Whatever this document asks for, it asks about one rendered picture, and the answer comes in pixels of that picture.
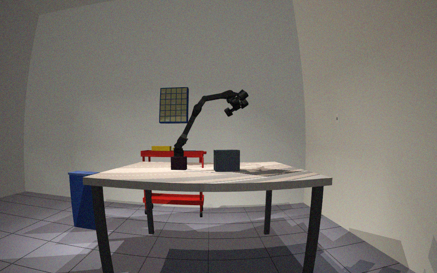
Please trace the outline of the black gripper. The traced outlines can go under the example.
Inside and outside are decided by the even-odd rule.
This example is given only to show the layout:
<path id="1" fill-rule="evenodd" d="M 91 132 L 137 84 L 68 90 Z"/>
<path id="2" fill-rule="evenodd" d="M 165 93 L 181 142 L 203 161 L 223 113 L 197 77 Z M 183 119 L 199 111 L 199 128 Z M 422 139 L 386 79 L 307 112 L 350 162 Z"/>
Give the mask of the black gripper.
<path id="1" fill-rule="evenodd" d="M 243 101 L 240 102 L 238 107 L 234 107 L 233 106 L 233 108 L 231 110 L 229 108 L 226 108 L 225 109 L 225 113 L 226 113 L 227 116 L 232 116 L 233 115 L 233 113 L 232 113 L 233 111 L 237 111 L 240 108 L 243 109 L 244 107 L 247 107 L 247 106 L 248 106 L 248 102 L 246 100 L 243 100 Z"/>

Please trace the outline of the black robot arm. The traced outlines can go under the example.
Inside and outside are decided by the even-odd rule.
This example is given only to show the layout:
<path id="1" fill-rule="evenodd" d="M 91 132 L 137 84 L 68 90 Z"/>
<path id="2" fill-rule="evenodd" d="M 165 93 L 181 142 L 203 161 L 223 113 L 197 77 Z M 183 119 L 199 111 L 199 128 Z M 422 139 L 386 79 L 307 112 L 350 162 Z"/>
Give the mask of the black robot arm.
<path id="1" fill-rule="evenodd" d="M 237 97 L 236 97 L 237 96 Z M 187 126 L 184 128 L 183 133 L 180 135 L 180 138 L 178 138 L 177 143 L 174 145 L 174 157 L 183 157 L 184 156 L 184 150 L 182 146 L 187 143 L 187 135 L 189 134 L 189 131 L 193 125 L 193 122 L 195 121 L 196 117 L 201 112 L 201 109 L 205 103 L 205 101 L 209 100 L 217 100 L 217 99 L 226 99 L 228 103 L 230 103 L 234 107 L 238 107 L 240 104 L 240 101 L 245 100 L 245 98 L 248 97 L 247 92 L 244 90 L 241 90 L 240 92 L 236 93 L 232 90 L 222 92 L 219 94 L 212 94 L 208 96 L 203 96 L 198 104 L 194 105 L 192 115 L 189 119 L 189 122 L 187 123 Z"/>

